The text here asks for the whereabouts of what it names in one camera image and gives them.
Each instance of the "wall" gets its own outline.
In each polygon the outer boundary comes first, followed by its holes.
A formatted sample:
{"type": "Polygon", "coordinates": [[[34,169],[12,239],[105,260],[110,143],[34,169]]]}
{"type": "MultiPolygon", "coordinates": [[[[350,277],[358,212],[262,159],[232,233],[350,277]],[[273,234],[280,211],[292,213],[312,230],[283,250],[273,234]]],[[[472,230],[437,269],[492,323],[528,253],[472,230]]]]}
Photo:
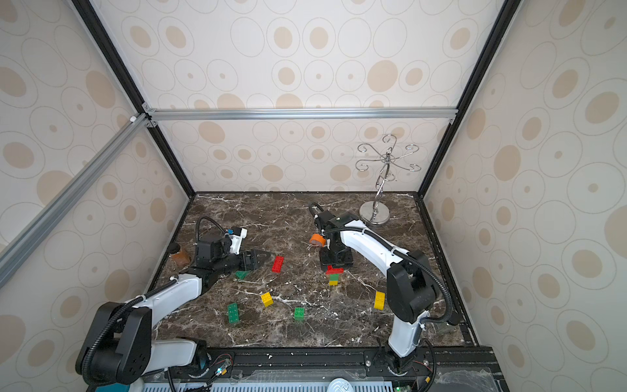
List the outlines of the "wall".
{"type": "Polygon", "coordinates": [[[455,106],[494,0],[99,0],[160,109],[455,106]]]}
{"type": "Polygon", "coordinates": [[[415,191],[447,125],[447,119],[223,120],[165,121],[161,128],[196,191],[373,191],[382,162],[357,170],[359,159],[378,157],[370,147],[357,148],[368,142],[385,153],[393,144],[381,141],[387,133],[398,137],[397,157],[408,144],[418,148],[397,164],[422,170],[392,166],[396,180],[384,189],[415,191]]]}
{"type": "Polygon", "coordinates": [[[60,0],[0,4],[0,252],[135,111],[60,0]]]}
{"type": "Polygon", "coordinates": [[[141,131],[0,290],[0,391],[85,391],[95,311],[145,292],[186,204],[141,131]]]}
{"type": "Polygon", "coordinates": [[[513,392],[627,384],[626,15],[525,2],[426,197],[513,392]]]}

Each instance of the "brown jar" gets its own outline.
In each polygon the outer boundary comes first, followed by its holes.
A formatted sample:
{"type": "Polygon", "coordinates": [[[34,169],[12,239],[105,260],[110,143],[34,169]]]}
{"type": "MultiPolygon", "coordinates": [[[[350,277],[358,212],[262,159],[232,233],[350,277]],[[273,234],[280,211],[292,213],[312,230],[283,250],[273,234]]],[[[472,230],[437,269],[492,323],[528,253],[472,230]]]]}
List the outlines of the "brown jar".
{"type": "Polygon", "coordinates": [[[170,253],[172,261],[174,261],[176,267],[178,268],[185,268],[191,263],[189,255],[185,249],[181,248],[181,246],[176,242],[172,242],[167,246],[167,252],[170,253]]]}

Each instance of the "metal jewelry stand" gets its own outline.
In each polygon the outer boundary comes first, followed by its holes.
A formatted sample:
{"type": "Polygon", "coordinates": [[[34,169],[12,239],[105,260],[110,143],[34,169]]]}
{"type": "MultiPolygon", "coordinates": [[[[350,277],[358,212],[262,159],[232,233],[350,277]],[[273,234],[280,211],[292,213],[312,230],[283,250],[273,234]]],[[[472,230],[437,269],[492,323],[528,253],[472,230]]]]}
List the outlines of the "metal jewelry stand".
{"type": "Polygon", "coordinates": [[[409,169],[396,164],[397,159],[410,156],[414,152],[418,151],[420,147],[418,147],[415,144],[408,144],[405,147],[405,149],[409,152],[405,155],[395,157],[392,155],[392,151],[394,150],[394,147],[396,147],[396,141],[397,141],[396,136],[392,134],[386,134],[386,135],[383,135],[383,138],[381,140],[383,141],[383,143],[390,143],[390,141],[392,141],[393,138],[394,138],[394,144],[391,147],[387,148],[387,150],[385,151],[385,154],[381,154],[370,143],[362,143],[359,146],[357,146],[357,151],[359,152],[366,152],[368,151],[368,147],[370,147],[379,156],[378,158],[375,158],[375,159],[359,159],[355,163],[355,168],[357,170],[366,171],[369,169],[368,165],[362,162],[379,162],[379,161],[383,162],[383,167],[379,171],[379,176],[377,177],[377,183],[375,185],[375,188],[377,189],[377,193],[374,196],[374,201],[372,202],[366,201],[359,208],[359,215],[361,219],[363,219],[366,223],[369,223],[371,225],[382,225],[383,223],[387,222],[390,219],[389,208],[385,204],[379,202],[379,200],[383,197],[383,186],[385,185],[385,183],[387,181],[394,181],[396,179],[396,177],[394,176],[394,173],[390,173],[390,165],[394,165],[403,170],[409,170],[413,172],[421,170],[420,166],[418,166],[415,163],[410,163],[409,169]]]}

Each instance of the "red lego brick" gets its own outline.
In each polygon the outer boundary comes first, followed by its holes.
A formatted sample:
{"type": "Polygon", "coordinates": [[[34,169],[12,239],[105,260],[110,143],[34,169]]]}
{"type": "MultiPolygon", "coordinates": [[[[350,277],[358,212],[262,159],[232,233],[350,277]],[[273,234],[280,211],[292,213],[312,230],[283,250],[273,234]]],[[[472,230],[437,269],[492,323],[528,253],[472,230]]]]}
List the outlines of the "red lego brick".
{"type": "Polygon", "coordinates": [[[281,272],[281,267],[283,266],[283,260],[284,259],[285,258],[283,256],[277,256],[275,258],[275,263],[272,266],[272,272],[276,272],[276,273],[281,272]]]}
{"type": "Polygon", "coordinates": [[[327,271],[325,273],[327,275],[333,275],[334,273],[344,273],[344,268],[331,268],[330,265],[327,265],[327,271]]]}

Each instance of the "black cable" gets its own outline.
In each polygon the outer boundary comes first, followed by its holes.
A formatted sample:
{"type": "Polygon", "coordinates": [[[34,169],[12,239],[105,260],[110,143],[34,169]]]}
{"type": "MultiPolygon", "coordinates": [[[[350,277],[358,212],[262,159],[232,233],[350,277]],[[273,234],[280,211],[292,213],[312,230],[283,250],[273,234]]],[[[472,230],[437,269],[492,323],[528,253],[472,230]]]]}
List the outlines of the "black cable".
{"type": "Polygon", "coordinates": [[[425,343],[427,343],[427,346],[429,346],[429,353],[431,353],[431,377],[428,383],[426,383],[426,386],[424,387],[424,389],[422,389],[419,392],[427,392],[430,388],[431,385],[435,382],[435,375],[436,375],[436,367],[437,364],[435,363],[435,353],[433,352],[433,345],[431,344],[431,342],[429,342],[429,340],[427,339],[422,339],[425,343]]]}
{"type": "Polygon", "coordinates": [[[314,207],[319,209],[320,212],[323,212],[324,208],[322,208],[321,205],[319,205],[318,203],[315,203],[315,202],[311,202],[307,206],[307,209],[309,209],[309,213],[313,216],[313,224],[316,226],[316,228],[318,229],[318,232],[320,233],[322,231],[322,220],[319,217],[318,218],[316,217],[317,214],[314,211],[314,207]]]}
{"type": "MultiPolygon", "coordinates": [[[[165,285],[161,286],[161,287],[157,287],[156,289],[153,289],[149,292],[147,292],[146,294],[144,294],[145,298],[150,298],[153,295],[162,292],[163,290],[175,285],[177,282],[176,279],[172,279],[171,281],[167,282],[165,285]]],[[[90,374],[90,367],[92,365],[92,361],[93,361],[93,357],[94,355],[96,355],[96,350],[98,349],[98,346],[102,343],[102,341],[105,339],[105,336],[109,333],[109,331],[111,331],[111,328],[113,328],[113,326],[115,325],[115,323],[126,313],[128,312],[133,306],[139,304],[140,302],[142,302],[144,300],[144,297],[137,297],[134,298],[130,301],[128,301],[126,304],[122,305],[114,314],[113,316],[109,317],[109,320],[107,321],[107,323],[105,324],[104,328],[102,329],[102,331],[100,331],[100,333],[98,334],[98,336],[96,337],[96,339],[93,341],[92,346],[89,347],[89,350],[87,350],[87,353],[85,354],[85,357],[83,358],[83,362],[81,363],[81,374],[83,375],[83,380],[87,385],[90,386],[105,386],[105,385],[111,385],[113,384],[113,382],[109,382],[109,381],[96,381],[92,378],[92,375],[90,374]]]]}
{"type": "MultiPolygon", "coordinates": [[[[338,227],[338,228],[334,228],[334,229],[329,229],[329,230],[325,230],[324,231],[323,236],[326,236],[327,234],[338,233],[340,231],[359,231],[361,233],[365,233],[365,234],[368,234],[369,236],[373,237],[381,245],[383,245],[387,250],[394,249],[394,247],[392,245],[390,245],[383,237],[381,237],[380,235],[378,235],[374,231],[364,230],[363,228],[359,228],[359,227],[338,227]]],[[[420,263],[415,258],[413,258],[411,256],[407,256],[405,253],[401,253],[401,252],[397,251],[396,249],[394,249],[393,254],[398,256],[398,257],[400,257],[400,258],[402,258],[403,260],[405,260],[405,261],[415,265],[416,267],[420,268],[424,273],[429,275],[429,277],[431,279],[433,279],[435,284],[438,285],[438,288],[440,289],[440,292],[442,293],[442,297],[444,298],[444,303],[446,305],[444,314],[442,316],[440,316],[440,317],[426,317],[426,318],[422,319],[422,321],[423,322],[433,322],[433,323],[444,323],[444,322],[448,321],[448,319],[453,314],[453,299],[451,298],[451,293],[448,291],[448,289],[446,288],[444,283],[442,283],[440,278],[438,278],[437,275],[435,275],[433,273],[433,271],[431,271],[431,269],[429,267],[427,267],[425,265],[422,265],[422,263],[420,263]]]]}
{"type": "Polygon", "coordinates": [[[204,215],[196,220],[196,243],[198,243],[198,241],[200,240],[200,224],[203,220],[208,220],[209,222],[212,222],[213,225],[219,228],[223,234],[226,234],[226,230],[222,226],[220,226],[218,222],[216,222],[212,217],[204,215]]]}
{"type": "Polygon", "coordinates": [[[321,207],[321,205],[319,205],[318,203],[316,203],[316,202],[313,202],[313,201],[312,201],[312,202],[311,202],[311,203],[309,203],[309,205],[307,206],[307,208],[309,209],[309,213],[310,213],[312,216],[315,216],[315,215],[316,215],[316,212],[314,211],[313,207],[316,207],[317,209],[319,209],[319,210],[320,210],[320,212],[323,212],[323,211],[324,211],[324,208],[322,208],[322,207],[321,207]]]}
{"type": "Polygon", "coordinates": [[[199,386],[198,388],[188,389],[185,392],[209,392],[211,390],[211,384],[213,384],[213,380],[215,380],[216,378],[218,378],[218,375],[214,374],[213,376],[211,376],[209,381],[205,382],[206,384],[205,386],[199,386]]]}
{"type": "Polygon", "coordinates": [[[170,390],[172,392],[177,392],[176,387],[174,386],[174,380],[172,379],[172,373],[170,373],[170,369],[166,370],[166,378],[167,383],[170,384],[170,390]]]}

